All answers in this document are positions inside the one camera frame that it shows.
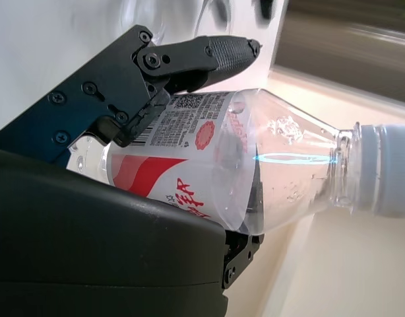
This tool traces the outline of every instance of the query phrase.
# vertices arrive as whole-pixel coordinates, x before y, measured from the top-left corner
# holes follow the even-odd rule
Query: bottle cap
[[[405,125],[361,127],[358,207],[405,217]]]

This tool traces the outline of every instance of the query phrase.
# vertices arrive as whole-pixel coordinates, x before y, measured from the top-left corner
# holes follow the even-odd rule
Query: white wall
[[[317,215],[281,314],[300,316],[405,317],[405,220]]]

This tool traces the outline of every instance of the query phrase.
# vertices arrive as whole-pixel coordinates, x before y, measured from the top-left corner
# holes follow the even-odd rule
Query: red and white label
[[[255,143],[250,147],[247,138],[249,111],[226,116],[232,96],[233,93],[219,92],[173,97],[166,110],[131,146],[120,149],[111,145],[109,182],[238,229],[251,190]],[[234,135],[233,141],[228,140],[228,133]],[[241,149],[240,156],[246,157],[236,158],[245,161],[242,170],[237,170],[236,164],[230,164],[232,169],[222,165],[222,160],[228,160],[229,151],[223,145],[233,142],[241,143],[234,150]],[[231,191],[242,191],[232,204]]]

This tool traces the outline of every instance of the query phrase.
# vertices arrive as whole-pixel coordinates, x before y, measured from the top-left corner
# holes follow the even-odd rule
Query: plastic water bottle
[[[245,234],[332,206],[405,216],[405,125],[339,130],[265,90],[175,96],[130,146],[72,153],[70,169]]]

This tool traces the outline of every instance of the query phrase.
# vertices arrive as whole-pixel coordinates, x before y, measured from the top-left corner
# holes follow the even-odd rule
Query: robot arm
[[[239,73],[260,49],[150,39],[132,28],[0,131],[0,316],[225,315],[223,290],[262,236],[61,168],[81,135],[126,146],[171,94]]]

